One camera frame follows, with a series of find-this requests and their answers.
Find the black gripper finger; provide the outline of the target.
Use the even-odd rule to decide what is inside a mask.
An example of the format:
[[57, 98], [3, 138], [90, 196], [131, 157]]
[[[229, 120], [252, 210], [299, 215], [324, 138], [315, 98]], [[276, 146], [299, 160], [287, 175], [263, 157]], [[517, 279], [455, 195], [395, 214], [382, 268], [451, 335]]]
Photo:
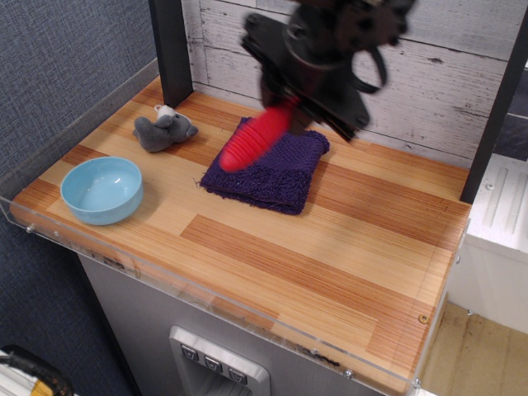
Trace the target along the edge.
[[306, 109], [294, 109], [292, 112], [289, 133], [294, 135], [302, 135], [313, 123], [316, 115], [312, 111]]
[[284, 78], [280, 74], [264, 73], [261, 76], [260, 89], [264, 108], [288, 103], [293, 99]]

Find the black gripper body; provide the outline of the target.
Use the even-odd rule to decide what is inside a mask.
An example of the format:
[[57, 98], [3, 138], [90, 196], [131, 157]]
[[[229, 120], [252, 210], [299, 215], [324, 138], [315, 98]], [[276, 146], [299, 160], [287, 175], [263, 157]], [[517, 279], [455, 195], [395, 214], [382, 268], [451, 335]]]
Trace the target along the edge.
[[261, 64], [262, 74], [283, 77], [299, 98], [295, 109], [312, 111], [313, 123], [349, 141], [370, 116], [352, 82], [351, 56], [337, 48], [335, 21], [331, 12], [294, 12], [286, 23], [250, 13], [242, 47]]

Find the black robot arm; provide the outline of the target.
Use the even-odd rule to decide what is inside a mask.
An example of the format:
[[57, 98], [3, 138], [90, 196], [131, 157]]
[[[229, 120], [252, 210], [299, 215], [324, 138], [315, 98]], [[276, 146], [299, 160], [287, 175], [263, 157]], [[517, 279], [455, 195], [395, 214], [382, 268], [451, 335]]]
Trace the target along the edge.
[[[292, 134], [316, 122], [351, 140], [370, 122], [362, 94], [373, 94], [387, 82], [379, 48], [398, 43], [412, 7], [411, 1], [302, 1], [286, 23], [258, 13], [246, 16], [242, 46], [262, 66], [263, 105], [297, 97]], [[379, 86], [353, 70], [353, 59], [362, 51], [378, 70]]]

